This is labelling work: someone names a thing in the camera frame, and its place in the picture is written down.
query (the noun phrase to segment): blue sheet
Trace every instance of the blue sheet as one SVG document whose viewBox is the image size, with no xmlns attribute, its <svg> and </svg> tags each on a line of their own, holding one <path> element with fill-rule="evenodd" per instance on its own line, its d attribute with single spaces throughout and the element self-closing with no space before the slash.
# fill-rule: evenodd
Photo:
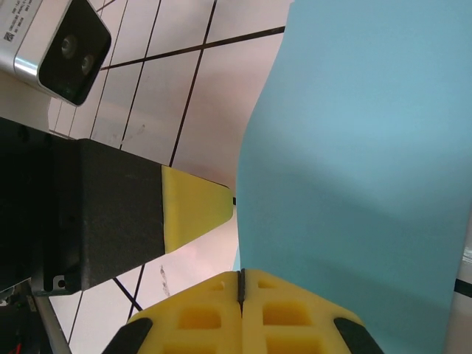
<svg viewBox="0 0 472 354">
<path fill-rule="evenodd" d="M 241 258 L 239 255 L 239 247 L 238 247 L 236 251 L 235 264 L 233 265 L 233 271 L 240 271 L 240 270 L 241 270 Z"/>
<path fill-rule="evenodd" d="M 241 265 L 441 353 L 472 196 L 472 3 L 296 0 L 249 122 Z"/>
</svg>

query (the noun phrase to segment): white tile floor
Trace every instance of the white tile floor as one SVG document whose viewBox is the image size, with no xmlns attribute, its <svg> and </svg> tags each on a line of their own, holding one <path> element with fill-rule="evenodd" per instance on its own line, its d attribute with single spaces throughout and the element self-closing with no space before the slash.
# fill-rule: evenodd
<svg viewBox="0 0 472 354">
<path fill-rule="evenodd" d="M 282 41 L 279 27 L 291 2 L 92 0 L 111 31 L 112 49 L 83 106 L 52 101 L 50 128 L 234 189 L 243 132 Z M 472 236 L 468 243 L 472 249 Z M 146 308 L 230 270 L 236 248 L 234 216 L 118 280 L 132 295 L 139 284 L 136 301 Z M 466 263 L 459 278 L 470 282 L 472 263 L 470 268 Z M 74 354 L 101 353 L 133 310 L 113 280 L 52 304 Z M 472 353 L 471 309 L 472 299 L 456 294 L 447 353 Z"/>
</svg>

